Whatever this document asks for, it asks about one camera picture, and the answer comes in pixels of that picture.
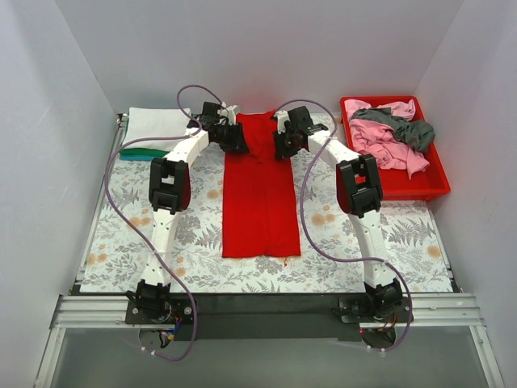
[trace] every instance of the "gray floor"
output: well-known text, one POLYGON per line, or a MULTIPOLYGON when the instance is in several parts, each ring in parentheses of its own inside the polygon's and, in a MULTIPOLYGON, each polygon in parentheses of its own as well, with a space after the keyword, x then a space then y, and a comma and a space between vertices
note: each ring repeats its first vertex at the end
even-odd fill
MULTIPOLYGON (((144 338, 158 345, 157 336, 144 338)), ((136 344, 137 332, 67 330, 53 387, 487 386, 467 327, 414 327, 384 357, 329 339, 205 340, 175 364, 127 341, 136 344)), ((172 343, 167 351, 185 346, 172 343)))

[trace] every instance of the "gray cloth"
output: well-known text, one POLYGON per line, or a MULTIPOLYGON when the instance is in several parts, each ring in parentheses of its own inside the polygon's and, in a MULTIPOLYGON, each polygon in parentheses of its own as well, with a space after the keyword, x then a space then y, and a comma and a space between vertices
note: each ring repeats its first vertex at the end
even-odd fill
POLYGON ((435 138, 435 130, 424 120, 408 121, 391 114, 391 108, 368 108, 354 112, 351 120, 370 120, 393 128, 393 138, 406 143, 413 150, 425 154, 435 138))

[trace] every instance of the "robotic arm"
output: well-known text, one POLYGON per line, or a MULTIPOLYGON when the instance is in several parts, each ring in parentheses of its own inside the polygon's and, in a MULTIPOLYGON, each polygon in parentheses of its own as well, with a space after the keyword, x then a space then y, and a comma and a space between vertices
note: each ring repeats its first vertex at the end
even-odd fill
MULTIPOLYGON (((164 158, 151 162, 149 200, 153 206, 152 242, 170 262, 170 253, 181 212, 187 209, 190 197, 189 170, 195 158, 210 143, 219 143, 224 152, 248 153, 242 126, 236 122, 238 106, 204 103, 198 120, 203 130, 181 141, 164 158)), ((278 111, 275 157, 291 158, 302 147, 316 154, 328 140, 325 125, 314 124, 306 107, 278 111)), ((195 121, 189 123, 187 134, 193 134, 195 121)), ((336 189, 339 205, 348 214, 355 228, 363 257, 386 258, 386 248, 380 229, 380 201, 382 189, 376 161, 371 155, 361 155, 332 139, 321 159, 336 170, 336 189)), ((170 289, 170 275, 151 253, 137 291, 130 297, 137 306, 154 312, 155 317, 166 310, 166 296, 170 289)), ((364 263, 364 283, 372 315, 401 304, 401 286, 395 274, 384 263, 364 263)))

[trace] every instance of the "red plastic tray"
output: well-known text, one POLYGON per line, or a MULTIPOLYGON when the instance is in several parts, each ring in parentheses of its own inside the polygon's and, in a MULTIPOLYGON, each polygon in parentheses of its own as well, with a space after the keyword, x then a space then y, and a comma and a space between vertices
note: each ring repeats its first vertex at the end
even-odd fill
MULTIPOLYGON (((396 101, 408 103, 413 100, 416 106, 413 120, 425 120, 418 100, 412 95, 343 97, 341 98, 341 112, 343 114, 345 134, 347 135, 347 144, 351 149, 354 149, 354 144, 350 125, 348 124, 347 110, 345 109, 345 101, 348 99, 360 99, 373 107, 396 101)), ((427 154, 424 156, 429 161, 429 167, 425 172, 414 173, 411 180, 408 178, 406 170, 379 169, 385 200, 434 200, 451 191, 434 142, 431 143, 427 154)))

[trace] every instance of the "folded red garment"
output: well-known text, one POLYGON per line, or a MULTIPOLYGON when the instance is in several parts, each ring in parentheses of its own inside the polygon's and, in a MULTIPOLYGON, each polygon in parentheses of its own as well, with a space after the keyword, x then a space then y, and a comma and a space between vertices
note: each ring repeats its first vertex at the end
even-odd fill
POLYGON ((275 160, 273 113, 237 115, 250 153, 225 155, 223 257, 301 254, 291 161, 275 160))

